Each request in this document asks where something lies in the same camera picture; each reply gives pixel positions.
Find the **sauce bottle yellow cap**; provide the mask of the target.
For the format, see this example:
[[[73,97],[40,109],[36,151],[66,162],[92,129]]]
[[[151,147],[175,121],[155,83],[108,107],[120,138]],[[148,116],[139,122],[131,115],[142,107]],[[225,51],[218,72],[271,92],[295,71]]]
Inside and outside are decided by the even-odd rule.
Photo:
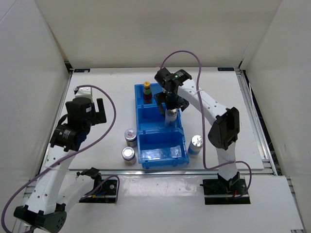
[[[151,91],[151,84],[149,81],[145,81],[143,83],[143,102],[144,104],[152,103],[152,91]]]

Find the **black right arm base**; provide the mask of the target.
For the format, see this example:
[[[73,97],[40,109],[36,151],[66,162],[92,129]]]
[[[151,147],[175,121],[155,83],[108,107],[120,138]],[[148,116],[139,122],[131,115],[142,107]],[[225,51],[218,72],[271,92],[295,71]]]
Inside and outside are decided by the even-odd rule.
[[[245,179],[240,179],[232,188],[227,188],[218,179],[204,179],[203,188],[205,205],[250,204]]]

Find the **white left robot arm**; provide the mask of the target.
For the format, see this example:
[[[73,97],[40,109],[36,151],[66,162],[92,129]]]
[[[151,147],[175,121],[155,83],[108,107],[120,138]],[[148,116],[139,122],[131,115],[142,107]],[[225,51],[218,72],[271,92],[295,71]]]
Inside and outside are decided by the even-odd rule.
[[[67,169],[94,125],[107,122],[104,102],[89,97],[75,97],[65,104],[67,114],[59,120],[50,140],[45,169],[36,178],[29,199],[14,211],[14,217],[49,233],[59,232],[72,206],[87,193],[97,194],[102,188],[98,169],[85,169],[65,191],[60,192]]]

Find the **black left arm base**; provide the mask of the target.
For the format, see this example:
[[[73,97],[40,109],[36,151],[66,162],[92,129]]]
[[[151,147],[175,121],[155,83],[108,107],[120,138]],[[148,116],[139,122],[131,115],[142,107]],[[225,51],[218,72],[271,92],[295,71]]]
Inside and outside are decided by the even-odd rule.
[[[120,178],[117,175],[108,176],[96,181],[94,188],[95,190],[84,195],[79,203],[116,204],[119,197]]]

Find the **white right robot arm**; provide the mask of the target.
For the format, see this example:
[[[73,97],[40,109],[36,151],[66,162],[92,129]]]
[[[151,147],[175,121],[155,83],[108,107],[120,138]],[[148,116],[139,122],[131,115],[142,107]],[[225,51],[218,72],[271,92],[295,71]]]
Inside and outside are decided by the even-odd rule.
[[[209,133],[202,133],[202,135],[207,136],[217,151],[218,188],[224,194],[231,193],[240,178],[235,164],[235,145],[240,132],[238,109],[227,108],[218,103],[183,69],[171,73],[166,68],[162,68],[156,73],[155,80],[162,88],[161,92],[154,95],[162,115],[165,114],[166,109],[184,111],[192,105],[202,114],[203,122],[210,123]]]

